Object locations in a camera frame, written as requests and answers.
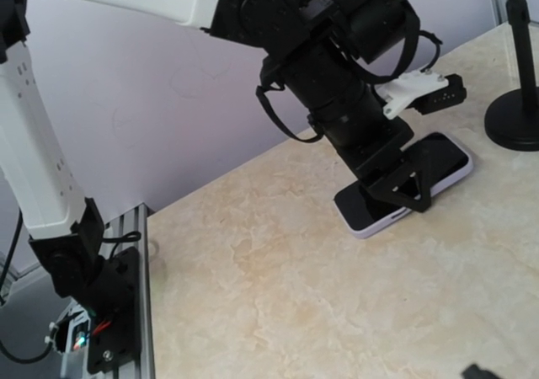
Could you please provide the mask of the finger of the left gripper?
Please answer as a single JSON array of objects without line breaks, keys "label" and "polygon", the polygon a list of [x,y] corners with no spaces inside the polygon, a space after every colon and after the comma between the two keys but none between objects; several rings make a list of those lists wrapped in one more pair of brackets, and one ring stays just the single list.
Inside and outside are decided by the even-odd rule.
[{"label": "finger of the left gripper", "polygon": [[366,191],[380,202],[425,212],[430,208],[430,150],[411,147],[396,164],[366,180]]}]

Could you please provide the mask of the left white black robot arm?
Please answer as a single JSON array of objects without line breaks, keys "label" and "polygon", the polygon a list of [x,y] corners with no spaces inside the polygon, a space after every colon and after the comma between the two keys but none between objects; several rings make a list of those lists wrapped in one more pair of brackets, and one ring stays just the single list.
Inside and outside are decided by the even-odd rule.
[{"label": "left white black robot arm", "polygon": [[[265,50],[279,63],[329,34],[346,55],[374,61],[398,42],[400,76],[421,34],[408,0],[83,0],[174,21]],[[1,169],[22,211],[30,242],[59,296],[101,300],[120,278],[99,255],[103,222],[63,162],[35,85],[27,0],[1,0]]]}]

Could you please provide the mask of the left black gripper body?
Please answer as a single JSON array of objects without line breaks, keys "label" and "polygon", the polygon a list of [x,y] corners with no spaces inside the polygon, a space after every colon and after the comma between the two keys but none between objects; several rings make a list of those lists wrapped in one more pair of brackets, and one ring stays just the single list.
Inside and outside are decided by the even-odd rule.
[{"label": "left black gripper body", "polygon": [[307,109],[314,131],[309,142],[323,138],[335,148],[365,189],[366,180],[394,166],[413,135],[402,121],[389,121],[358,65],[329,45],[313,45],[278,60],[266,56],[257,98],[271,121],[291,139],[299,137],[276,114],[269,92],[289,90]]}]

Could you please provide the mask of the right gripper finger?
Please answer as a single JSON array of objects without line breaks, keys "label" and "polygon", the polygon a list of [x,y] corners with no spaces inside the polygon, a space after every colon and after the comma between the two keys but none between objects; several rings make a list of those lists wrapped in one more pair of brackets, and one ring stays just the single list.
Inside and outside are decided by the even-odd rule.
[{"label": "right gripper finger", "polygon": [[462,379],[500,379],[500,376],[476,364],[472,364],[462,372]]}]

